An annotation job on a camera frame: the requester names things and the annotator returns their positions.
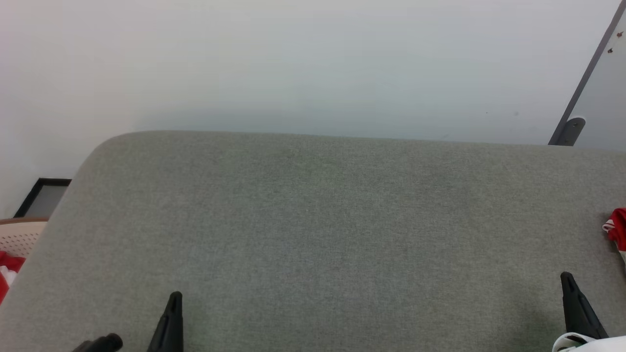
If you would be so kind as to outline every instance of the red cloth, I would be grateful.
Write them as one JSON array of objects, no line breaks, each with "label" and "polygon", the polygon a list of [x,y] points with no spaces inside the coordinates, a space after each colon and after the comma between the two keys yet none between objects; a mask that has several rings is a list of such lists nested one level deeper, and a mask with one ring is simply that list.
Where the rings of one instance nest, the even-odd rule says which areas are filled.
[{"label": "red cloth", "polygon": [[[26,258],[11,257],[4,251],[0,251],[0,266],[6,266],[7,269],[19,272]],[[0,303],[4,300],[6,293],[9,291],[9,285],[4,280],[4,276],[0,275]]]},{"label": "red cloth", "polygon": [[602,229],[607,232],[608,239],[615,241],[618,251],[626,252],[626,208],[613,210]]}]

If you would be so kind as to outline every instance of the gray floor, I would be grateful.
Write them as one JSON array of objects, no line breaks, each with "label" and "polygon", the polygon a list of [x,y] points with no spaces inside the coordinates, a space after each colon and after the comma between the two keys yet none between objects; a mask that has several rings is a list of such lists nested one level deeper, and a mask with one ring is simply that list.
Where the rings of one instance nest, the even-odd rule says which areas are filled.
[{"label": "gray floor", "polygon": [[26,217],[50,217],[66,189],[65,186],[43,186],[26,212]]}]

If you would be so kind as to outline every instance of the gray table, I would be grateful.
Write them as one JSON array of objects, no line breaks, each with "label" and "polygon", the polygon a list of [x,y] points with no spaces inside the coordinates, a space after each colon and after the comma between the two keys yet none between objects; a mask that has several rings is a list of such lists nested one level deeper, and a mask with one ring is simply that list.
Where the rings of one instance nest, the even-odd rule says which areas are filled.
[{"label": "gray table", "polygon": [[116,332],[145,351],[183,293],[186,350],[549,351],[572,272],[626,334],[601,230],[626,154],[146,132],[87,159],[0,307],[3,351]]}]

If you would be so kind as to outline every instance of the beige basket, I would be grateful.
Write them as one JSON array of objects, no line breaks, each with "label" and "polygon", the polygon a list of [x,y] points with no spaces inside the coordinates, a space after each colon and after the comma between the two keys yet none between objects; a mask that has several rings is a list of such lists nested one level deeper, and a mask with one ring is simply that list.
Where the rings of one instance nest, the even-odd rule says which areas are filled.
[{"label": "beige basket", "polygon": [[0,220],[0,251],[14,257],[28,257],[47,223],[47,218]]}]

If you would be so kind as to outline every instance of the red and white striped fabric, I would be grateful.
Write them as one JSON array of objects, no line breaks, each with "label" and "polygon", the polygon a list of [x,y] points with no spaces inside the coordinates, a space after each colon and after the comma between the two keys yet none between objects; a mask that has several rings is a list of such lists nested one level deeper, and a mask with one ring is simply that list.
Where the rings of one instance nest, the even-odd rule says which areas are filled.
[{"label": "red and white striped fabric", "polygon": [[0,303],[9,291],[9,286],[13,283],[24,261],[25,258],[11,257],[6,252],[0,251]]},{"label": "red and white striped fabric", "polygon": [[620,251],[624,263],[626,263],[626,208],[613,210],[611,217],[602,226],[607,232],[608,239],[615,241],[617,250]]}]

